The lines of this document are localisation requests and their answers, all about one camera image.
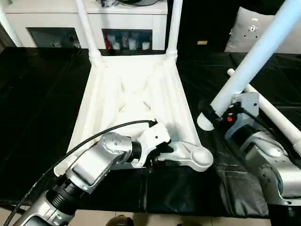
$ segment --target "white cushion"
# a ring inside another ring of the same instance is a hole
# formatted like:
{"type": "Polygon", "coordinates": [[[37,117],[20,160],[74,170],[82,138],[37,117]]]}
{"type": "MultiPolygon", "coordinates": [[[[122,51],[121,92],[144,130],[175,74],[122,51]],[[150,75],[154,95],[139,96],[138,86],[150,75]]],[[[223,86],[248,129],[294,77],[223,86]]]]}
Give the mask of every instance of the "white cushion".
{"type": "MultiPolygon", "coordinates": [[[[274,16],[240,7],[225,52],[248,52],[273,19],[274,16]]],[[[279,46],[276,53],[301,54],[301,21],[279,46]]]]}

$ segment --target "table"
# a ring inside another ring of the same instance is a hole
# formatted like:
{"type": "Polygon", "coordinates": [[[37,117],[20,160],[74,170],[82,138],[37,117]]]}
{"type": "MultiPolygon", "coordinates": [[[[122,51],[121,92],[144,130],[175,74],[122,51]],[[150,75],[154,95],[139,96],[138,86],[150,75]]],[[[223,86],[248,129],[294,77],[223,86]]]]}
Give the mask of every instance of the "table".
{"type": "MultiPolygon", "coordinates": [[[[177,67],[194,121],[199,101],[212,100],[228,79],[226,71],[243,57],[239,53],[179,55],[177,67]]],[[[86,49],[7,48],[0,55],[0,205],[16,204],[67,150],[89,69],[86,49]]],[[[276,54],[252,84],[301,129],[300,71],[300,56],[276,54]]],[[[261,117],[274,128],[262,113],[261,117]]],[[[216,131],[198,127],[197,131],[214,155],[214,165],[206,172],[164,165],[112,171],[82,208],[267,218],[257,179],[233,158],[216,131]]],[[[27,204],[52,183],[50,175],[27,204]]]]}

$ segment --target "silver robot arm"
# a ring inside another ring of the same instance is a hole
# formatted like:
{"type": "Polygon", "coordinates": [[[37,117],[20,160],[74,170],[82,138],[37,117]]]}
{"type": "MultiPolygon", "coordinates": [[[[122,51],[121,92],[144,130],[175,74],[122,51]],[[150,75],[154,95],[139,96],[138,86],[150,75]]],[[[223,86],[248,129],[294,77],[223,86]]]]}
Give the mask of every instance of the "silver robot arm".
{"type": "Polygon", "coordinates": [[[99,142],[84,151],[58,183],[43,193],[14,226],[67,225],[79,203],[96,189],[112,166],[139,162],[142,153],[150,153],[156,146],[170,141],[167,129],[160,123],[145,130],[141,137],[143,139],[135,142],[113,132],[102,135],[99,142]]]}
{"type": "Polygon", "coordinates": [[[233,154],[259,179],[272,225],[299,226],[301,169],[294,158],[289,158],[288,150],[254,126],[258,103],[258,93],[243,93],[234,97],[222,117],[210,107],[204,108],[204,114],[236,150],[233,154]]]}

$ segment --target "white pipe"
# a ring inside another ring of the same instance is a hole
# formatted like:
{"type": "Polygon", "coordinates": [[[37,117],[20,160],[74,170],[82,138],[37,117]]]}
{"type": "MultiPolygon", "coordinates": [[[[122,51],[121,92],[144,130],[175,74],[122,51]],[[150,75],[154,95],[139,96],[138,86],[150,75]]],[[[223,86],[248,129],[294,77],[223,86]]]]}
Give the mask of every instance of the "white pipe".
{"type": "MultiPolygon", "coordinates": [[[[255,43],[250,52],[238,66],[231,78],[211,103],[218,116],[226,111],[234,95],[239,94],[265,65],[278,46],[294,28],[301,15],[301,0],[286,0],[273,22],[255,43]]],[[[213,130],[211,122],[201,113],[198,125],[204,130],[213,130]]]]}
{"type": "Polygon", "coordinates": [[[23,47],[22,42],[20,41],[18,35],[16,34],[15,30],[11,27],[5,11],[4,11],[4,2],[0,1],[0,24],[2,25],[2,27],[4,28],[4,30],[6,31],[6,33],[9,35],[9,37],[11,38],[11,40],[14,42],[14,44],[17,47],[23,47]]]}
{"type": "MultiPolygon", "coordinates": [[[[227,74],[232,76],[233,69],[229,69],[227,74]]],[[[274,107],[263,95],[261,95],[253,86],[248,84],[245,92],[257,92],[259,94],[259,107],[272,120],[272,122],[280,129],[280,131],[292,143],[295,151],[301,156],[301,132],[289,121],[277,108],[274,107]]]]}
{"type": "Polygon", "coordinates": [[[177,44],[181,20],[183,0],[174,0],[173,13],[171,15],[170,31],[168,38],[168,46],[166,56],[168,58],[176,59],[178,56],[177,44]]]}
{"type": "Polygon", "coordinates": [[[99,50],[96,47],[96,42],[94,40],[94,35],[90,26],[84,0],[75,0],[75,3],[79,13],[81,25],[87,39],[90,61],[95,63],[96,66],[98,66],[98,63],[101,62],[102,57],[99,50]]]}

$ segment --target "black cable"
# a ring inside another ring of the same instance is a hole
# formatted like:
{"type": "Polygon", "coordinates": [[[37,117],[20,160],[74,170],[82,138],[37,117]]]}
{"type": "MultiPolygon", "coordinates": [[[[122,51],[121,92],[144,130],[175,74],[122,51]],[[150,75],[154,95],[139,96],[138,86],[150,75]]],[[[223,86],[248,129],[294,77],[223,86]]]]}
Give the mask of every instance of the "black cable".
{"type": "Polygon", "coordinates": [[[77,146],[72,148],[67,154],[65,154],[62,158],[60,158],[54,165],[52,165],[43,175],[37,180],[37,182],[29,189],[29,191],[25,194],[25,196],[20,200],[20,202],[16,205],[14,210],[10,213],[9,217],[6,219],[3,226],[8,226],[10,221],[13,219],[14,215],[19,211],[21,205],[23,202],[27,199],[27,197],[30,195],[30,193],[34,190],[34,188],[37,186],[37,184],[47,175],[56,165],[58,165],[61,161],[63,161],[65,158],[67,158],[69,155],[74,153],[76,150],[78,150],[80,147],[82,147],[84,144],[88,143],[89,141],[101,136],[104,133],[110,132],[114,129],[118,129],[124,126],[132,125],[132,124],[138,124],[138,123],[148,123],[150,126],[154,124],[153,121],[150,120],[138,120],[138,121],[130,121],[126,122],[117,126],[113,126],[111,128],[105,129],[99,133],[96,133],[95,135],[89,137],[88,139],[84,140],[83,142],[79,143],[77,146]]]}
{"type": "MultiPolygon", "coordinates": [[[[11,205],[11,204],[3,204],[3,205],[0,205],[0,208],[6,209],[8,211],[13,211],[15,206],[11,205]]],[[[25,212],[26,212],[26,210],[20,208],[17,213],[23,215],[25,212]]]]}
{"type": "Polygon", "coordinates": [[[154,5],[158,2],[158,0],[156,1],[153,1],[151,3],[148,3],[148,4],[141,4],[139,5],[139,3],[142,1],[142,0],[118,0],[119,2],[121,2],[122,4],[124,5],[130,5],[130,6],[136,6],[136,7],[141,7],[141,6],[151,6],[151,5],[154,5]]]}
{"type": "MultiPolygon", "coordinates": [[[[275,139],[277,139],[278,141],[280,141],[278,135],[269,127],[267,126],[262,120],[256,118],[254,115],[252,115],[250,112],[248,112],[245,108],[243,107],[240,107],[240,106],[237,106],[240,108],[240,110],[247,114],[250,118],[252,118],[255,122],[257,122],[258,124],[260,124],[262,127],[264,127],[275,139]]],[[[289,148],[282,143],[280,143],[282,145],[282,147],[286,150],[286,152],[288,153],[288,157],[292,160],[292,156],[290,155],[290,152],[289,152],[289,148]]]]}

